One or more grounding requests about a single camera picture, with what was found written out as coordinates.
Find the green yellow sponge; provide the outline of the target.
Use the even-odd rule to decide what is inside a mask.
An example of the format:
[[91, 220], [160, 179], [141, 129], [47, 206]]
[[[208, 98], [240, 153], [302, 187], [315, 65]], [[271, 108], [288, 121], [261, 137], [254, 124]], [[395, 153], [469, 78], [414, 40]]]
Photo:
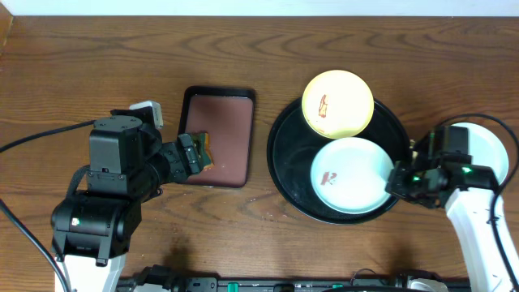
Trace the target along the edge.
[[214, 166], [211, 149], [210, 138], [207, 132], [194, 134], [193, 138], [195, 149], [198, 152], [199, 160], [203, 166], [202, 170], [209, 170]]

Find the light blue plate front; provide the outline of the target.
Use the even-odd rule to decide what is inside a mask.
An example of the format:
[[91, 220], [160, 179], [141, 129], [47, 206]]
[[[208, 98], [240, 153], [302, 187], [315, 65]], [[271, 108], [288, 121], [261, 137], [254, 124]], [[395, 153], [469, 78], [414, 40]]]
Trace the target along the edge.
[[502, 183], [508, 175], [509, 159], [501, 140], [487, 128], [475, 123], [458, 122], [454, 126], [468, 129], [468, 153], [472, 156], [472, 164], [491, 167], [497, 182]]

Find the light blue plate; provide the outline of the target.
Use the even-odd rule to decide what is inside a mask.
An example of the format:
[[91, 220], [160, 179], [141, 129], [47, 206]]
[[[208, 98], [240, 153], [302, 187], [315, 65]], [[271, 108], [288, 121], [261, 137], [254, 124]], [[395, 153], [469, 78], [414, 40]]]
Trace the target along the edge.
[[472, 164], [491, 167], [497, 182], [502, 183], [508, 175], [509, 159], [501, 140], [487, 128], [475, 123], [458, 122], [454, 126], [468, 129], [468, 153], [472, 156]]
[[331, 209], [346, 214], [369, 213], [390, 198], [385, 187], [394, 168], [376, 143], [357, 137], [334, 140], [311, 163], [311, 186]]

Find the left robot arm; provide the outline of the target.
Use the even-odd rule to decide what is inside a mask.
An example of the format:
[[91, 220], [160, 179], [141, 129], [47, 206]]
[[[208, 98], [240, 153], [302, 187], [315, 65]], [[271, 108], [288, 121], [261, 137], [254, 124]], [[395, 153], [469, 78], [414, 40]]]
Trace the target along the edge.
[[159, 110], [113, 109], [89, 136], [89, 164], [51, 216], [57, 291], [114, 291], [143, 203], [212, 164], [208, 134], [163, 142]]

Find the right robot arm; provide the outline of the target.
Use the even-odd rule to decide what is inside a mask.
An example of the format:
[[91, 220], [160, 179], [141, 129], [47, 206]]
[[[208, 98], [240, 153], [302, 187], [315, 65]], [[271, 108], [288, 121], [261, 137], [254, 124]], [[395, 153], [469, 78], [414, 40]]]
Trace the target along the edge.
[[411, 204], [442, 208], [456, 231], [473, 291], [516, 291], [518, 254], [499, 189], [508, 174], [500, 139], [470, 122], [433, 129], [399, 161], [386, 191]]

